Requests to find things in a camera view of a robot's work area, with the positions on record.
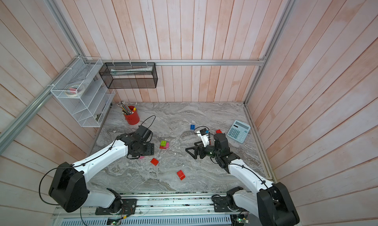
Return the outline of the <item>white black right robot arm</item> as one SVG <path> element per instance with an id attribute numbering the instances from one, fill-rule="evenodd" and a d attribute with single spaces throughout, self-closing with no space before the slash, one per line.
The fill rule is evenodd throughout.
<path id="1" fill-rule="evenodd" d="M 287 187 L 274 183 L 255 171 L 235 153 L 231 152 L 224 133 L 211 137 L 206 132 L 197 134 L 201 140 L 185 151 L 194 159 L 212 158 L 228 174 L 240 180 L 244 187 L 235 187 L 225 196 L 213 195 L 216 212 L 247 211 L 255 215 L 263 226 L 295 226 L 300 217 Z"/>

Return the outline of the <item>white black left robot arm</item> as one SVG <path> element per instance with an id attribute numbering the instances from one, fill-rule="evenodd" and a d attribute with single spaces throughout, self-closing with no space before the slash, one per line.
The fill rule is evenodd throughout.
<path id="1" fill-rule="evenodd" d="M 110 214 L 123 211 L 122 197 L 108 188 L 105 191 L 89 190 L 87 183 L 100 171 L 120 158 L 136 160 L 153 156 L 155 145 L 151 142 L 153 132 L 140 125 L 133 133 L 117 136 L 108 146 L 95 154 L 73 164 L 64 162 L 55 171 L 49 196 L 67 213 L 81 207 L 97 207 Z"/>

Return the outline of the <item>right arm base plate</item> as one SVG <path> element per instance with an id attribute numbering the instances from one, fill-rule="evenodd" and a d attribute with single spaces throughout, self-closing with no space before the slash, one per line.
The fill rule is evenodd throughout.
<path id="1" fill-rule="evenodd" d="M 237 211 L 231 200 L 227 196 L 213 195 L 211 200 L 214 205 L 215 212 L 233 212 Z"/>

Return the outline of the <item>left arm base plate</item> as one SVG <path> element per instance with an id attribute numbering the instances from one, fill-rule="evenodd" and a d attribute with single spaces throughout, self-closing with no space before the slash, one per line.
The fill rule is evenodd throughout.
<path id="1" fill-rule="evenodd" d="M 108 208 L 97 207 L 95 215 L 127 215 L 130 216 L 135 213 L 137 205 L 136 198 L 115 199 Z"/>

